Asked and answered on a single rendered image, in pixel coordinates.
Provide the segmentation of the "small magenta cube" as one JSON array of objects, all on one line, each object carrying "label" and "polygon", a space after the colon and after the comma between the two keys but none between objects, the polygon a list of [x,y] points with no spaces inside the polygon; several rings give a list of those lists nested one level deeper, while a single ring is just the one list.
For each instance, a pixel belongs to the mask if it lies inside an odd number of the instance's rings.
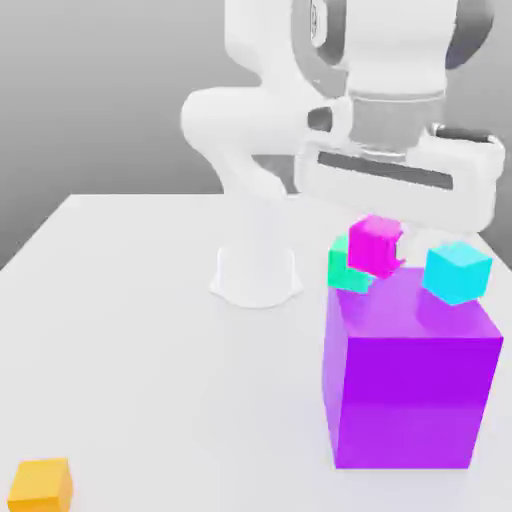
[{"label": "small magenta cube", "polygon": [[397,258],[403,234],[399,221],[368,215],[349,229],[347,264],[379,279],[390,277],[404,263]]}]

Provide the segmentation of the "large purple box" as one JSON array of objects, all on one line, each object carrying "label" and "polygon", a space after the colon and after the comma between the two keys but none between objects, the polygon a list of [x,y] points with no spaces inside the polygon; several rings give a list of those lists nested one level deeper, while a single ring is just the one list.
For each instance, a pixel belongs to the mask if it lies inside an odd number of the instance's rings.
[{"label": "large purple box", "polygon": [[503,336],[477,301],[450,306],[402,268],[365,294],[329,288],[322,392],[334,464],[469,467]]}]

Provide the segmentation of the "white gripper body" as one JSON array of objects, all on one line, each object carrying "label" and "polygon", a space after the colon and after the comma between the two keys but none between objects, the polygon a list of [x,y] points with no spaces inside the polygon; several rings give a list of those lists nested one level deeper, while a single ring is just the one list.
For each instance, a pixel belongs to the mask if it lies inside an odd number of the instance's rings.
[{"label": "white gripper body", "polygon": [[423,132],[402,162],[369,159],[350,141],[336,150],[311,140],[295,157],[294,181],[359,213],[474,234],[493,219],[504,160],[497,137],[471,131]]}]

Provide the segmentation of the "small orange cube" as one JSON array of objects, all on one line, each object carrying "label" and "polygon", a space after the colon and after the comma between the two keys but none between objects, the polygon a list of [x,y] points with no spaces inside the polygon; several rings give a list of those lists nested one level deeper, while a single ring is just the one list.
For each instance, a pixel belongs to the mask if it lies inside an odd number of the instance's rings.
[{"label": "small orange cube", "polygon": [[9,512],[70,512],[73,482],[66,458],[22,461],[9,495]]}]

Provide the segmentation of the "small green cube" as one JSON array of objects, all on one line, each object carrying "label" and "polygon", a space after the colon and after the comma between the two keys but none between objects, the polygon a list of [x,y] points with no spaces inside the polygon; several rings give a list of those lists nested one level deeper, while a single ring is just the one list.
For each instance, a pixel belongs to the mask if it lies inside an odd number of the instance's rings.
[{"label": "small green cube", "polygon": [[365,294],[375,278],[348,266],[349,237],[338,236],[328,252],[327,284],[329,287]]}]

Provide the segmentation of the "small cyan cube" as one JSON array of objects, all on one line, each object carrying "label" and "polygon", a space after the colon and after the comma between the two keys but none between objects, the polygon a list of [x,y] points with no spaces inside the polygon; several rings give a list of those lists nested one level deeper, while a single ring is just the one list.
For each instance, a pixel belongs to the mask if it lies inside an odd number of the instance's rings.
[{"label": "small cyan cube", "polygon": [[422,286],[448,305],[456,306],[484,296],[492,258],[466,242],[431,248]]}]

